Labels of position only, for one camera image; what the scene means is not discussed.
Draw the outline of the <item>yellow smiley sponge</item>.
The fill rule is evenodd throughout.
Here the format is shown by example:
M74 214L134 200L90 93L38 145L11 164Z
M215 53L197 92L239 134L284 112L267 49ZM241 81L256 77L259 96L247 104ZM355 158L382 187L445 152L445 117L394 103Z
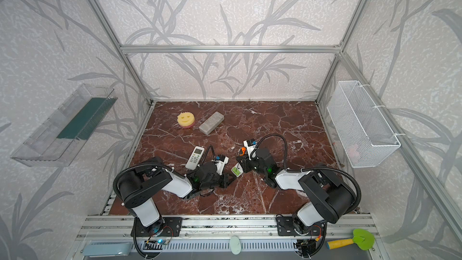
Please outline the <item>yellow smiley sponge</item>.
M196 119L191 112L182 112L177 117L178 124L181 128L190 128L194 125Z

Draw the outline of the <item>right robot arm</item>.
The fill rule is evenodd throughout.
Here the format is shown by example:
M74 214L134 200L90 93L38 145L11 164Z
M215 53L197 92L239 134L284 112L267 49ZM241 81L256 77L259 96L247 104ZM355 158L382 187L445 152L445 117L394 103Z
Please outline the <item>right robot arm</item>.
M305 193L309 202L292 215L294 229L301 235L317 223L337 223L362 199L360 186L350 174L323 164L300 170L282 169L268 149L247 148L238 152L236 160L240 172L260 174L272 189Z

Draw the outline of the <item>clear plastic wall shelf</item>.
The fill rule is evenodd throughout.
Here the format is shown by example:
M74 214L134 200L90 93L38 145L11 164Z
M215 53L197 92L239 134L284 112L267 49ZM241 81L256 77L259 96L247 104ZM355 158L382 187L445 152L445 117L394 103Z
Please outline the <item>clear plastic wall shelf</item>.
M118 98L114 88L81 84L11 155L28 167L68 167Z

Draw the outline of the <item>pale green oval knob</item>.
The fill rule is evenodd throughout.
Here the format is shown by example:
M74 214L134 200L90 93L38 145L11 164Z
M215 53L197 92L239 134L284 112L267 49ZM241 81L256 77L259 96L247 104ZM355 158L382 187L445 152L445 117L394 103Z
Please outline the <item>pale green oval knob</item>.
M237 236L232 236L229 240L229 248L234 255L239 255L242 251L242 244Z

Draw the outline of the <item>grey stone block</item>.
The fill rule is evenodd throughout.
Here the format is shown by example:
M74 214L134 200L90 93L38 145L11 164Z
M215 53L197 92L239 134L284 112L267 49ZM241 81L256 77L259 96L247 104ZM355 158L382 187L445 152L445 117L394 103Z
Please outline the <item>grey stone block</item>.
M224 119L225 116L223 114L215 112L199 126L199 130L208 136Z

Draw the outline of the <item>white remote with batteries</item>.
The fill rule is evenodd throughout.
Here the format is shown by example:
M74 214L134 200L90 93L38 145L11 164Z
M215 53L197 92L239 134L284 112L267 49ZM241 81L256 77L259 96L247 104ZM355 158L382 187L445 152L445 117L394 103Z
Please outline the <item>white remote with batteries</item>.
M240 177L244 171L243 171L243 168L242 166L239 164L239 163L236 163L236 165L234 165L232 168L231 168L231 172L236 176L236 177Z

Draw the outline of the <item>white remote with display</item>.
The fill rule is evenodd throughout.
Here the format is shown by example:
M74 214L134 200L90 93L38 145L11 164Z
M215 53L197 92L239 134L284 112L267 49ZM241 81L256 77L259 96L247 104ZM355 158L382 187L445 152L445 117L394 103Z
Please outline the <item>white remote with display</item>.
M185 168L188 170L196 169L198 165L200 164L204 151L205 151L205 148L196 146L193 149L188 161L186 162Z

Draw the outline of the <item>green yellow toy hammer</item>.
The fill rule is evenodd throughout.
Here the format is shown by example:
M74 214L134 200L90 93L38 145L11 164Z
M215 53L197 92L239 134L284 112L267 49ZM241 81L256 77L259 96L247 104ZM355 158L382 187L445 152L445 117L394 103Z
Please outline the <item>green yellow toy hammer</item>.
M366 251L372 249L374 243L375 237L372 233L364 229L354 229L352 238L329 241L327 248L332 250L355 244L360 250Z

